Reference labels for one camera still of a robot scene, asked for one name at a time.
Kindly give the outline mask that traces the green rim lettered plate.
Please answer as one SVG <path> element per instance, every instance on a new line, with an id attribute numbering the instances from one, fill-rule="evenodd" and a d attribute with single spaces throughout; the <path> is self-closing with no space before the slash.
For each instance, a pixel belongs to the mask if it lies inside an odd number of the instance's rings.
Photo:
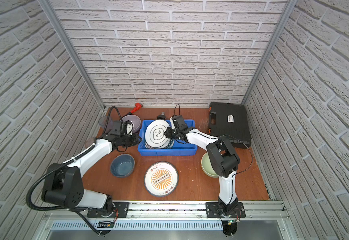
<path id="1" fill-rule="evenodd" d="M 166 145 L 162 145 L 160 147 L 152 147 L 147 142 L 144 143 L 144 146 L 147 149 L 171 149 L 173 145 L 174 145 L 174 140 L 169 140 Z"/>

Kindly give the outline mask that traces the dark blue ceramic bowl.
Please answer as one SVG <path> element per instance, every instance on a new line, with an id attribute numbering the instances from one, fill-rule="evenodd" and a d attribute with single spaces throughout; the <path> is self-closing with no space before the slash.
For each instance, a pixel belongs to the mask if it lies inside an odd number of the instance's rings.
<path id="1" fill-rule="evenodd" d="M 117 156 L 110 165 L 110 171 L 117 178 L 126 178 L 134 171 L 135 160 L 129 154 Z"/>

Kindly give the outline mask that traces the white plate green clover motif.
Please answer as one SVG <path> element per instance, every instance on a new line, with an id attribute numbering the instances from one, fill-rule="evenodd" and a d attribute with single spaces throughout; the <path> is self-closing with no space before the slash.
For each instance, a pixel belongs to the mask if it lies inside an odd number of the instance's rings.
<path id="1" fill-rule="evenodd" d="M 145 145 L 149 149 L 164 149 L 170 139 L 165 136 L 165 131 L 169 124 L 165 120 L 155 120 L 150 123 L 145 130 Z"/>

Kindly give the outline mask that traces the lilac ceramic bowl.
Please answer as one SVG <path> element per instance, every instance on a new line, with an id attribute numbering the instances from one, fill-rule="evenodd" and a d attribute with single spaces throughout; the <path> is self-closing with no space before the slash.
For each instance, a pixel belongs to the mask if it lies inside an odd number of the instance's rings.
<path id="1" fill-rule="evenodd" d="M 141 120 L 136 115 L 128 115 L 122 118 L 123 121 L 130 121 L 133 124 L 132 133 L 138 132 L 141 127 Z"/>

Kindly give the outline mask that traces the light green ceramic bowl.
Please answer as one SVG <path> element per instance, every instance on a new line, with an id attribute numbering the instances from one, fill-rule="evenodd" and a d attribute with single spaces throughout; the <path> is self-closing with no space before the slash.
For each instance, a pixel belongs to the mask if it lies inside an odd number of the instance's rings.
<path id="1" fill-rule="evenodd" d="M 211 178 L 218 178 L 219 176 L 216 174 L 216 172 L 213 170 L 213 167 L 212 167 L 212 164 L 210 162 L 210 158 L 209 158 L 209 155 L 208 153 L 205 153 L 203 156 L 202 156 L 202 159 L 201 159 L 201 167 L 202 167 L 202 170 L 203 172 L 211 177 Z"/>

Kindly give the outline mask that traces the white plate orange sunburst motif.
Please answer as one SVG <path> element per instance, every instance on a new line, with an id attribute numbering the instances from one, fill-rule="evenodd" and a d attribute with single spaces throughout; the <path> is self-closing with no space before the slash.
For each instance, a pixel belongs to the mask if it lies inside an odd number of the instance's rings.
<path id="1" fill-rule="evenodd" d="M 144 176 L 146 190 L 155 197 L 170 195 L 177 187 L 177 169 L 168 162 L 157 162 L 149 167 Z"/>

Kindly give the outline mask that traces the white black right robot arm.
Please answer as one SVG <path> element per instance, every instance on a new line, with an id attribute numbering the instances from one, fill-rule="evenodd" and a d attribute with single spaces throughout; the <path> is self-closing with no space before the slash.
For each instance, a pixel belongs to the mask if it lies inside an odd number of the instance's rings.
<path id="1" fill-rule="evenodd" d="M 169 139 L 184 141 L 196 145 L 208 152 L 213 170 L 219 176 L 219 203 L 228 210 L 236 207 L 235 179 L 240 158 L 232 143 L 226 137 L 214 137 L 195 128 L 168 127 L 164 135 Z"/>

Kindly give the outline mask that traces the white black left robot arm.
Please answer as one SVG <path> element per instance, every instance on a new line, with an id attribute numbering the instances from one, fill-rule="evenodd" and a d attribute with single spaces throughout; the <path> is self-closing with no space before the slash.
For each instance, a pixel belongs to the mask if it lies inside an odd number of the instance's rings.
<path id="1" fill-rule="evenodd" d="M 142 138 L 137 133 L 105 135 L 96 138 L 89 148 L 62 164 L 52 164 L 43 179 L 41 199 L 64 209 L 97 209 L 105 215 L 113 212 L 112 197 L 84 189 L 82 177 L 104 156 L 118 147 L 139 145 Z"/>

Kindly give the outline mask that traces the left robot arm base plate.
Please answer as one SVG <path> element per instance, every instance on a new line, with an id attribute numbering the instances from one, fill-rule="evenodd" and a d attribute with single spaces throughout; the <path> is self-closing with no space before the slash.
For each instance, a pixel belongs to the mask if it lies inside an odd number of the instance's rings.
<path id="1" fill-rule="evenodd" d="M 112 202 L 105 204 L 102 209 L 90 208 L 87 213 L 88 218 L 126 218 L 129 202 Z"/>

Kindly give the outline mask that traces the right robot arm base plate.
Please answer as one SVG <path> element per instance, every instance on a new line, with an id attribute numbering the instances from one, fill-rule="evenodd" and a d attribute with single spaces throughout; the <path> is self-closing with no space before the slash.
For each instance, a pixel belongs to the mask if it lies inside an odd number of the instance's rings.
<path id="1" fill-rule="evenodd" d="M 218 202 L 206 202 L 207 218 L 245 218 L 246 212 L 242 202 L 234 201 L 229 205 Z"/>

